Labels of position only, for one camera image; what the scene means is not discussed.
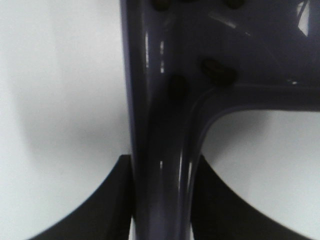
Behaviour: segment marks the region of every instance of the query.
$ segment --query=white background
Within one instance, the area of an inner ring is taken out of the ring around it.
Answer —
[[[117,0],[0,1],[0,239],[78,207],[130,153]],[[204,155],[240,196],[320,239],[320,116],[241,112]]]

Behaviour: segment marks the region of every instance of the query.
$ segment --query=white wall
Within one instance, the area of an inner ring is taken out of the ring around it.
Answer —
[[[129,152],[119,1],[0,1],[0,239],[63,218]]]
[[[210,128],[203,154],[240,197],[320,239],[320,113],[243,111]]]

